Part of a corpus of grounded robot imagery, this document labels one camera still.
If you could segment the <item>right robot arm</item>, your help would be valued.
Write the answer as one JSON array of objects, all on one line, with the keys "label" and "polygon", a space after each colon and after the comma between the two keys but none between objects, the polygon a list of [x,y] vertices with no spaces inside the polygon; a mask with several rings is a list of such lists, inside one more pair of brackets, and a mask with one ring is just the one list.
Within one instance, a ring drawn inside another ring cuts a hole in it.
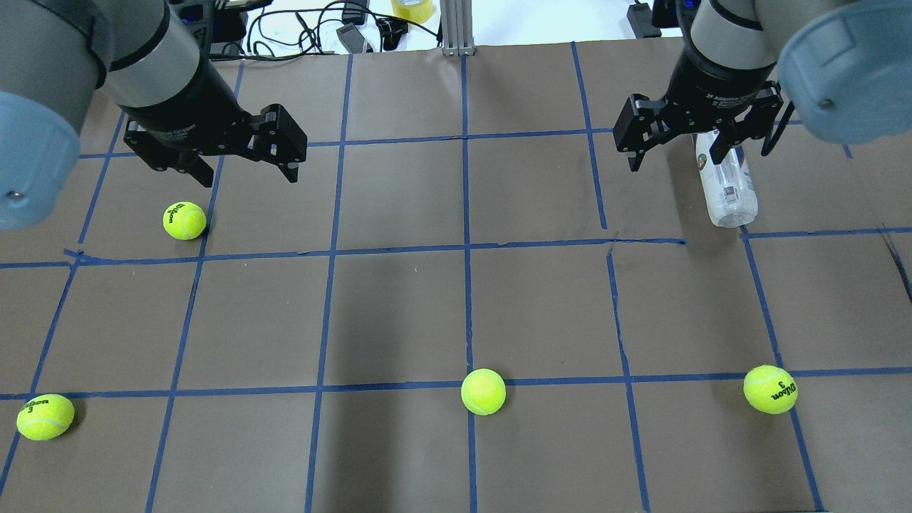
[{"label": "right robot arm", "polygon": [[684,45],[658,100],[628,97],[613,127],[629,168],[681,135],[717,130],[711,160],[746,140],[768,155],[777,121],[864,144],[910,130],[908,1],[673,1]]}]

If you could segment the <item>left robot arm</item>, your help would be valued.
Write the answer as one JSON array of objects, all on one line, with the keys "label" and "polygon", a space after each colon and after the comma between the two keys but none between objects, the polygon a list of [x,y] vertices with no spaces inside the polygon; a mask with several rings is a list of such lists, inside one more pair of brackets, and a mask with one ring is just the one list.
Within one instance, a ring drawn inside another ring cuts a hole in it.
[{"label": "left robot arm", "polygon": [[4,231],[45,221],[81,153],[96,90],[126,114],[125,143],[155,171],[211,187],[209,156],[236,155],[299,179],[307,136],[284,106],[240,107],[168,1],[4,1]]}]

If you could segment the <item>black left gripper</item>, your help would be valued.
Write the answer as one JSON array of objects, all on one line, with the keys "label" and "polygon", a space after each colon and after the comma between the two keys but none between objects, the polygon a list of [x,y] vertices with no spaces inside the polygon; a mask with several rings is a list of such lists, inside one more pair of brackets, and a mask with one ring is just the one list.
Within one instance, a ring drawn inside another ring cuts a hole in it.
[{"label": "black left gripper", "polygon": [[171,130],[147,130],[129,119],[124,143],[159,172],[172,170],[212,188],[214,169],[197,157],[236,155],[276,166],[287,182],[299,181],[309,138],[286,107],[270,104],[256,115],[239,119],[195,121]]}]

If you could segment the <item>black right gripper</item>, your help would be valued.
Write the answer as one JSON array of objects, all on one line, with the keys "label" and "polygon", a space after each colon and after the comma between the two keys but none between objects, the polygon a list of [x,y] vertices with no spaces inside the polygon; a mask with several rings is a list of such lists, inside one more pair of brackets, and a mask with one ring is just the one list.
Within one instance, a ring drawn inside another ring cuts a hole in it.
[{"label": "black right gripper", "polygon": [[637,172],[645,154],[680,135],[717,130],[709,158],[721,165],[744,140],[771,137],[784,104],[771,68],[675,68],[662,98],[632,94],[620,110],[613,140]]}]

